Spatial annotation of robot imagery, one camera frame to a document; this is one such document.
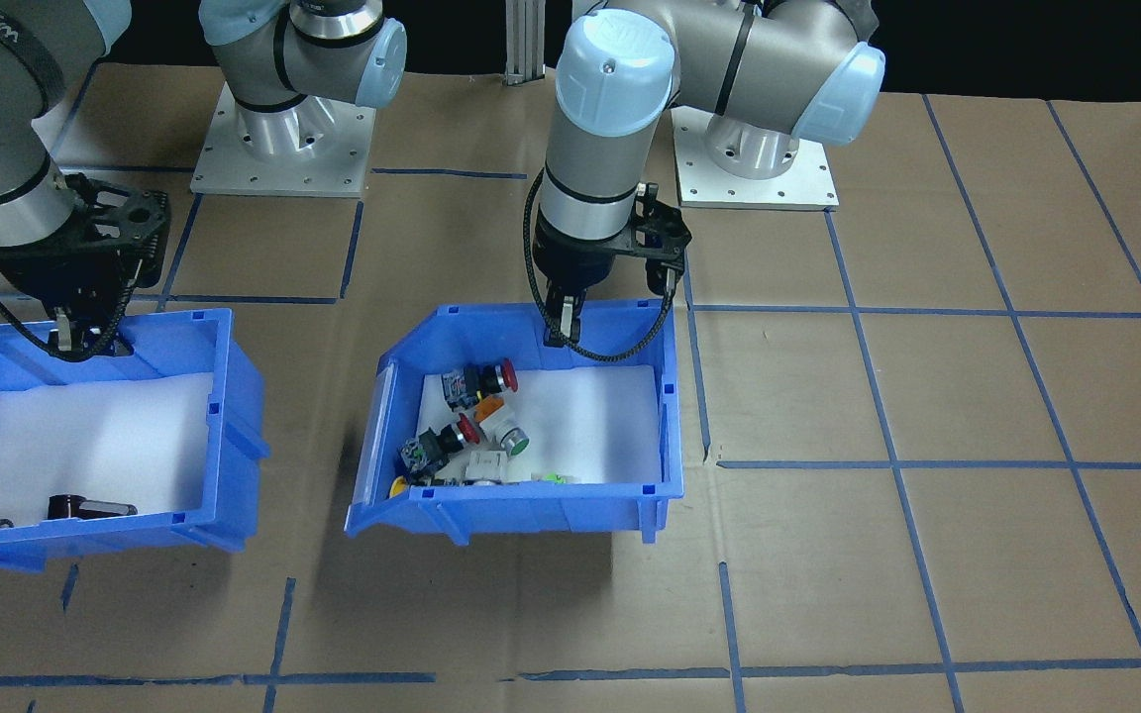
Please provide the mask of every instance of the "white foam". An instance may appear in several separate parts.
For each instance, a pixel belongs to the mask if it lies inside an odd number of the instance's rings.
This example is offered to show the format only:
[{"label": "white foam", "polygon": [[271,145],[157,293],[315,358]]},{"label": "white foam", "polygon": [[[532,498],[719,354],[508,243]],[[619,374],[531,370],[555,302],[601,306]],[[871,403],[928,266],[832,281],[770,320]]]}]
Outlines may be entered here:
[{"label": "white foam", "polygon": [[[661,481],[652,366],[517,372],[517,392],[501,396],[531,444],[508,462],[511,481],[529,473],[570,476],[578,484]],[[454,420],[439,375],[427,375],[416,432],[439,431]],[[458,454],[439,472],[461,478],[467,461]]]},{"label": "white foam", "polygon": [[0,392],[0,518],[46,519],[75,493],[141,515],[200,507],[213,374]]}]

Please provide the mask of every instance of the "blue tape line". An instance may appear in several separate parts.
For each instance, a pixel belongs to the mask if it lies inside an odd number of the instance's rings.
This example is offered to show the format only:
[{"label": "blue tape line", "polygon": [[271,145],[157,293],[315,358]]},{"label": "blue tape line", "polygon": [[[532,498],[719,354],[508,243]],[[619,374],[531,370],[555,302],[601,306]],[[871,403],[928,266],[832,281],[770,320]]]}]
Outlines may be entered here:
[{"label": "blue tape line", "polygon": [[[852,278],[848,274],[848,266],[843,259],[843,249],[839,246],[839,234],[834,229],[834,218],[830,212],[825,214],[825,229],[830,233],[830,246],[834,249],[834,260],[839,266],[839,278],[843,281],[843,291],[848,295],[848,307],[852,308],[852,329],[857,333],[857,343],[860,347],[860,359],[865,362],[866,379],[869,382],[869,394],[874,397],[874,412],[879,415],[879,428],[882,429],[883,445],[888,448],[888,457],[892,463],[897,463],[897,444],[891,437],[891,426],[888,424],[888,411],[883,407],[882,392],[879,389],[879,379],[874,375],[874,360],[869,357],[869,342],[866,340],[866,331],[860,324],[860,311],[857,308],[857,298],[852,293]],[[914,562],[919,565],[919,575],[923,582],[923,594],[926,597],[926,608],[932,615],[932,627],[936,629],[936,643],[941,650],[941,663],[945,664],[945,678],[949,684],[949,698],[954,700],[955,713],[964,713],[963,691],[958,689],[958,678],[954,670],[954,657],[949,653],[949,641],[945,635],[945,623],[941,621],[941,609],[936,600],[936,591],[932,589],[932,575],[928,572],[928,560],[923,557],[923,542],[919,537],[919,527],[914,524],[914,509],[909,502],[909,492],[905,489],[905,475],[901,473],[900,465],[893,464],[892,479],[897,484],[897,497],[900,499],[900,507],[905,513],[905,526],[909,530],[909,543],[914,550]]]},{"label": "blue tape line", "polygon": [[[926,95],[923,95],[923,105],[926,108],[928,116],[931,118],[932,127],[936,130],[936,136],[941,141],[941,149],[945,151],[945,159],[949,163],[949,171],[954,175],[954,181],[957,185],[958,193],[963,194],[963,202],[965,208],[968,208],[968,213],[971,217],[971,222],[974,226],[974,232],[980,240],[980,246],[986,253],[988,261],[988,267],[993,270],[993,276],[997,283],[997,290],[1002,293],[1002,301],[1006,303],[1006,310],[1014,311],[1014,303],[1011,302],[1010,292],[1006,289],[1005,281],[1002,279],[1002,270],[997,267],[997,261],[993,257],[993,249],[988,244],[988,238],[984,227],[980,225],[980,218],[974,212],[974,205],[971,203],[970,194],[965,189],[965,181],[963,176],[958,171],[957,163],[954,160],[954,153],[949,149],[948,140],[945,138],[945,131],[941,130],[941,122],[936,116],[936,110],[932,107],[931,99],[928,99]],[[1127,618],[1130,619],[1130,626],[1133,629],[1133,634],[1138,640],[1138,650],[1141,653],[1141,624],[1138,623],[1138,615],[1133,610],[1133,605],[1130,603],[1130,597],[1127,595],[1126,588],[1124,588],[1124,581],[1122,578],[1122,573],[1115,564],[1112,556],[1112,550],[1108,546],[1107,538],[1103,536],[1103,528],[1100,525],[1100,518],[1094,511],[1094,505],[1091,502],[1091,495],[1085,488],[1085,481],[1082,478],[1081,469],[1077,468],[1077,460],[1073,454],[1073,447],[1068,441],[1068,434],[1063,432],[1063,426],[1059,419],[1059,412],[1054,410],[1054,402],[1051,400],[1050,392],[1046,389],[1046,381],[1042,378],[1041,367],[1037,365],[1036,357],[1033,356],[1033,347],[1028,343],[1028,337],[1025,334],[1023,325],[1020,324],[1019,316],[1010,316],[1011,325],[1015,327],[1015,337],[1019,339],[1019,347],[1023,349],[1025,357],[1028,360],[1028,368],[1033,371],[1033,380],[1037,383],[1037,391],[1041,392],[1043,403],[1046,405],[1046,413],[1050,415],[1051,426],[1054,428],[1054,435],[1059,438],[1060,447],[1063,449],[1063,457],[1068,461],[1069,469],[1073,472],[1073,483],[1077,485],[1077,495],[1082,499],[1082,505],[1085,507],[1085,516],[1090,519],[1091,528],[1094,530],[1094,536],[1100,543],[1100,551],[1103,553],[1104,564],[1108,567],[1108,573],[1112,577],[1112,584],[1117,589],[1117,595],[1122,598],[1122,606],[1126,610]]]},{"label": "blue tape line", "polygon": [[355,203],[355,220],[349,227],[349,248],[346,249],[346,267],[341,273],[341,290],[337,293],[340,299],[346,298],[346,289],[349,287],[349,273],[355,267],[355,250],[358,249],[358,226],[364,220],[364,202]]},{"label": "blue tape line", "polygon": [[1065,658],[1054,661],[964,661],[954,664],[960,673],[995,672],[1109,672],[1141,669],[1141,658]]},{"label": "blue tape line", "polygon": [[78,588],[78,562],[68,568],[68,578],[64,580],[64,591],[59,592],[59,606],[68,613],[68,600],[73,598],[73,589]]},{"label": "blue tape line", "polygon": [[742,658],[738,655],[738,624],[733,615],[733,590],[729,588],[729,565],[720,564],[720,600],[725,603],[725,634],[729,640],[729,679],[733,681],[734,708],[747,713],[747,691],[742,686]]},{"label": "blue tape line", "polygon": [[284,661],[284,645],[289,641],[289,618],[293,614],[293,591],[298,588],[298,580],[286,577],[284,580],[284,605],[281,605],[281,625],[275,631],[275,654],[272,655],[272,675],[281,675],[281,663]]},{"label": "blue tape line", "polygon": [[95,64],[91,64],[91,68],[87,70],[87,76],[82,80],[82,87],[78,90],[78,96],[73,99],[72,107],[68,107],[68,116],[64,118],[64,124],[59,125],[59,133],[56,135],[56,140],[50,145],[51,156],[59,155],[59,147],[68,138],[68,130],[73,127],[73,118],[78,116],[78,108],[81,108],[82,100],[87,98],[87,89],[90,89],[91,80],[95,79],[95,70],[98,70],[100,64],[103,63],[96,60]]},{"label": "blue tape line", "polygon": [[458,169],[372,169],[374,175],[398,177],[485,177],[485,179],[526,180],[526,175],[497,171],[461,171]]},{"label": "blue tape line", "polygon": [[203,679],[119,679],[114,676],[0,676],[0,687],[229,687],[240,675]]},{"label": "blue tape line", "polygon": [[196,222],[196,213],[200,212],[200,202],[202,202],[203,195],[196,194],[192,198],[192,208],[187,209],[187,220],[183,222],[183,234],[178,235],[178,245],[176,246],[176,257],[170,261],[170,272],[167,274],[167,281],[161,285],[161,297],[157,301],[157,311],[163,310],[164,305],[170,299],[170,293],[173,290],[173,281],[178,276],[178,266],[183,264],[183,252],[187,249],[187,240],[192,238],[192,229]]},{"label": "blue tape line", "polygon": [[[851,307],[828,303],[698,303],[695,311],[782,311],[851,315]],[[920,315],[936,317],[1042,317],[1043,319],[1141,319],[1141,311],[977,310],[965,307],[857,307],[861,315]]]},{"label": "blue tape line", "polygon": [[1054,119],[1054,125],[1059,127],[1059,133],[1063,136],[1063,140],[1068,144],[1068,149],[1073,153],[1073,159],[1077,160],[1077,167],[1082,169],[1082,176],[1085,177],[1085,181],[1091,186],[1091,193],[1094,194],[1094,198],[1100,203],[1100,208],[1103,208],[1103,217],[1108,220],[1108,226],[1112,229],[1112,235],[1117,238],[1117,243],[1122,244],[1122,252],[1124,257],[1130,262],[1133,274],[1138,278],[1138,285],[1141,287],[1141,269],[1138,267],[1138,261],[1133,258],[1133,251],[1130,250],[1130,244],[1126,243],[1124,234],[1122,233],[1122,227],[1117,226],[1115,217],[1112,217],[1112,211],[1108,209],[1108,202],[1103,200],[1103,194],[1100,193],[1100,187],[1094,183],[1094,177],[1091,176],[1091,170],[1085,167],[1085,161],[1082,159],[1081,151],[1077,151],[1077,145],[1073,144],[1073,137],[1069,136],[1068,130],[1063,128],[1063,121],[1059,118],[1059,112],[1055,112],[1054,104],[1051,102],[1046,103],[1046,108],[1050,108],[1050,115]]},{"label": "blue tape line", "polygon": [[430,672],[343,672],[343,673],[286,673],[280,676],[244,676],[245,686],[357,686],[357,684],[431,684],[436,679]]},{"label": "blue tape line", "polygon": [[131,167],[122,163],[57,163],[64,171],[115,171],[123,175],[191,175],[194,167]]},{"label": "blue tape line", "polygon": [[670,679],[728,679],[726,669],[625,669],[622,672],[599,672],[598,670],[567,670],[567,672],[519,673],[526,681],[638,681]]},{"label": "blue tape line", "polygon": [[748,666],[748,679],[809,679],[820,676],[909,676],[944,673],[945,664],[869,664],[868,666]]},{"label": "blue tape line", "polygon": [[694,278],[686,251],[685,306],[689,327],[689,356],[694,359],[694,391],[698,396],[698,428],[702,429],[702,459],[711,453],[711,419],[707,416],[707,389],[702,382],[702,353],[698,350],[698,325],[694,316]]},{"label": "blue tape line", "polygon": [[335,297],[249,297],[249,294],[171,294],[163,302],[337,303]]}]

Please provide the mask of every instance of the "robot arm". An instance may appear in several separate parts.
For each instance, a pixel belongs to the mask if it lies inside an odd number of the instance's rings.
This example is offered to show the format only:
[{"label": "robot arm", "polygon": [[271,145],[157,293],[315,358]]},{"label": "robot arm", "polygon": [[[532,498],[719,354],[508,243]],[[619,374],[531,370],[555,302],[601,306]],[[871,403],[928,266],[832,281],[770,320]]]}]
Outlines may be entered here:
[{"label": "robot arm", "polygon": [[544,342],[575,347],[585,293],[616,256],[646,258],[650,289],[670,303],[688,230],[653,188],[638,192],[663,110],[683,104],[847,144],[882,86],[883,55],[865,42],[875,26],[867,0],[775,0],[761,15],[746,3],[610,0],[576,19],[558,63],[535,225]]},{"label": "robot arm", "polygon": [[169,203],[60,175],[29,122],[130,18],[128,0],[0,0],[0,272],[57,321],[51,343],[38,345],[68,360],[104,351],[131,291],[160,278]]}]

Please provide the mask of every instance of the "black band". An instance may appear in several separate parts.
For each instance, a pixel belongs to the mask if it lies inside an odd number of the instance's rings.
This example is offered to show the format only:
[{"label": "black band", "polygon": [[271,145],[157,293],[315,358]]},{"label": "black band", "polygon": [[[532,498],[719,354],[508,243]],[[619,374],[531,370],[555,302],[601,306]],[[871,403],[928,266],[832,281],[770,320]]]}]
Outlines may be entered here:
[{"label": "black band", "polygon": [[293,89],[293,82],[289,81],[289,67],[284,66],[284,33],[289,29],[289,6],[285,5],[284,9],[281,9],[281,16],[275,19],[275,41],[272,47],[272,58],[275,59],[275,76],[281,78],[281,87],[285,87],[290,91],[297,91]]},{"label": "black band", "polygon": [[286,112],[286,110],[294,108],[298,104],[302,104],[305,100],[307,100],[307,95],[299,94],[298,96],[294,96],[293,99],[281,102],[280,104],[250,104],[249,102],[241,102],[240,99],[236,99],[236,104],[240,104],[241,107],[248,108],[250,112],[273,114],[276,112]]},{"label": "black band", "polygon": [[363,44],[372,38],[377,37],[377,33],[381,32],[381,27],[386,25],[386,14],[381,14],[381,17],[372,23],[371,27],[365,29],[362,33],[353,34],[350,37],[337,38],[337,40],[322,40],[319,37],[314,37],[307,34],[298,26],[293,26],[298,31],[298,37],[302,38],[304,41],[314,44],[316,47],[326,47],[326,49],[340,49],[341,47],[354,47],[356,44]]},{"label": "black band", "polygon": [[3,203],[10,203],[15,198],[19,198],[30,191],[38,188],[38,184],[41,184],[41,181],[43,181],[48,176],[50,176],[50,157],[47,157],[47,160],[41,163],[41,168],[38,169],[35,175],[29,177],[29,180],[17,186],[17,188],[0,195],[0,205]]},{"label": "black band", "polygon": [[725,108],[729,105],[729,94],[733,91],[733,81],[738,78],[738,64],[742,64],[742,54],[747,49],[747,35],[751,34],[751,25],[755,22],[755,13],[747,9],[742,15],[742,24],[738,26],[738,40],[734,42],[733,54],[729,55],[729,67],[725,68],[725,82],[720,86],[720,98],[717,99],[717,113],[725,115]]},{"label": "black band", "polygon": [[561,193],[569,195],[570,198],[580,200],[581,203],[593,203],[597,204],[598,206],[609,206],[610,203],[620,203],[623,198],[631,198],[633,197],[633,195],[637,194],[637,189],[631,189],[628,193],[621,193],[620,195],[616,195],[616,197],[614,198],[599,198],[597,197],[597,195],[584,195],[583,193],[580,193],[574,188],[567,188],[565,183],[559,181],[557,177],[552,175],[552,171],[550,171],[548,167],[544,167],[544,177],[547,177],[547,179],[549,179],[549,183],[552,183],[553,186],[557,186],[558,191],[561,191]]},{"label": "black band", "polygon": [[3,10],[0,10],[0,44],[8,49],[8,52],[23,64],[29,76],[33,78],[43,104],[34,118],[43,116],[47,110],[55,107],[64,98],[64,72],[59,70],[55,56],[51,56],[47,46],[29,32],[19,19]]}]

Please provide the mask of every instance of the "black background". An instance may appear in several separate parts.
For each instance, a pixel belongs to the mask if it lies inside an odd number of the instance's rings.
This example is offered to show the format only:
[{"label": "black background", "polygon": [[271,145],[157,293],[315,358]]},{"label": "black background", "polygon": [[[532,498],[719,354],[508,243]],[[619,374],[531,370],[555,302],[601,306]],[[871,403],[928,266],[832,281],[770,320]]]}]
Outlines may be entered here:
[{"label": "black background", "polygon": [[[131,0],[108,60],[213,64],[199,0]],[[879,0],[884,91],[1141,102],[1141,0]],[[503,0],[386,0],[408,29],[408,72],[499,73]],[[544,63],[556,66],[570,1],[548,0]]]}]

